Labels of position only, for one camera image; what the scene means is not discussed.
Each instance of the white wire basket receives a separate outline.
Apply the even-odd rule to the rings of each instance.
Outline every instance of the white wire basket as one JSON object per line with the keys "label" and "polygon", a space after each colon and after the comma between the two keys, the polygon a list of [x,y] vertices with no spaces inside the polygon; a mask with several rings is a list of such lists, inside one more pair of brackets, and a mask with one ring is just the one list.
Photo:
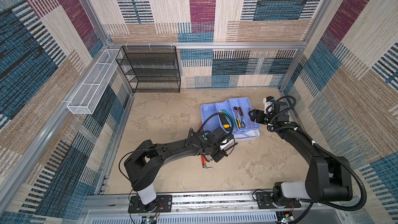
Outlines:
{"label": "white wire basket", "polygon": [[116,58],[122,58],[117,49],[107,49],[102,53],[68,103],[69,111],[73,114],[93,114],[117,68]]}

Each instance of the stained floor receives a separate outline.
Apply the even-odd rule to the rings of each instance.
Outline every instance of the stained floor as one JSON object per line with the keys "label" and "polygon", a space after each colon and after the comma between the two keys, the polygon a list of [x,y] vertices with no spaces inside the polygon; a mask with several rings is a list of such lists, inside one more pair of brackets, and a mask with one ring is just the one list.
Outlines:
{"label": "stained floor", "polygon": [[[137,93],[127,121],[115,163],[108,180],[106,194],[131,191],[130,182],[119,172],[120,159],[127,152],[151,139],[167,143],[185,139],[189,128],[195,131],[201,123],[200,106],[223,102],[229,98],[248,97],[253,108],[264,109],[263,98],[279,97],[275,88],[237,88],[190,90],[181,93]],[[272,188],[278,181],[304,181],[308,165],[298,152],[277,134],[260,127],[260,137],[240,142],[228,157],[207,163],[201,158],[185,157],[163,166],[155,181],[157,192],[216,191]]]}

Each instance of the black mounting plate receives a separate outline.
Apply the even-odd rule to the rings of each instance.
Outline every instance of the black mounting plate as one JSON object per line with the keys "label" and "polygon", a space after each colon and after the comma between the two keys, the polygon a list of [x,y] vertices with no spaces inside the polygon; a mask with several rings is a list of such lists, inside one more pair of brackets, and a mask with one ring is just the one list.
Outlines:
{"label": "black mounting plate", "polygon": [[[259,199],[260,201],[257,202],[258,208],[259,209],[270,209],[270,208],[277,208],[272,204],[272,197],[271,197],[271,191],[269,192],[256,192],[256,199]],[[296,199],[291,201],[293,204],[293,207],[295,208],[300,208],[301,204],[299,201]]]}
{"label": "black mounting plate", "polygon": [[[172,195],[158,195],[158,201],[162,204],[161,212],[171,212],[172,211]],[[146,213],[144,209],[145,205],[142,204],[139,197],[133,197],[131,204],[129,205],[130,214]],[[151,213],[156,213],[159,209],[159,205],[155,207]]]}

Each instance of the screwdriver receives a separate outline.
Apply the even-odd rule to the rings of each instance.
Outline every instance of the screwdriver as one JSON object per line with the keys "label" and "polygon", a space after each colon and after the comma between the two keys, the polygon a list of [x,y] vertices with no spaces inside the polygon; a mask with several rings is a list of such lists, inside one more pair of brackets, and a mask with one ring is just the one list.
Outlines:
{"label": "screwdriver", "polygon": [[243,122],[244,116],[243,116],[243,111],[241,107],[238,107],[239,115],[242,117],[242,128],[246,127],[245,122]]}
{"label": "screwdriver", "polygon": [[235,110],[235,114],[236,114],[236,123],[238,124],[238,128],[241,128],[239,117],[238,117],[238,108],[234,107],[234,110]]}

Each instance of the blue plastic tray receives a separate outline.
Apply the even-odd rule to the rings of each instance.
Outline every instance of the blue plastic tray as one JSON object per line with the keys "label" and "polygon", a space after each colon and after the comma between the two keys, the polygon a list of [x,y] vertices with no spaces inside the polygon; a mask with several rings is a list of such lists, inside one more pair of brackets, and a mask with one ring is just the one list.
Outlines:
{"label": "blue plastic tray", "polygon": [[[241,107],[243,111],[243,118],[239,115],[239,119],[245,122],[246,128],[238,129],[238,127],[234,127],[233,134],[244,134],[245,132],[251,130],[260,129],[260,125],[258,123],[252,122],[249,119],[248,112],[252,110],[251,104],[247,97],[244,98],[233,98],[229,99],[225,102],[211,103],[201,105],[201,113],[202,113],[202,123],[210,117],[212,114],[225,109],[234,119],[236,119],[235,111],[233,107]],[[214,131],[217,127],[222,127],[221,119],[219,117],[211,118],[205,125],[204,130]]]}

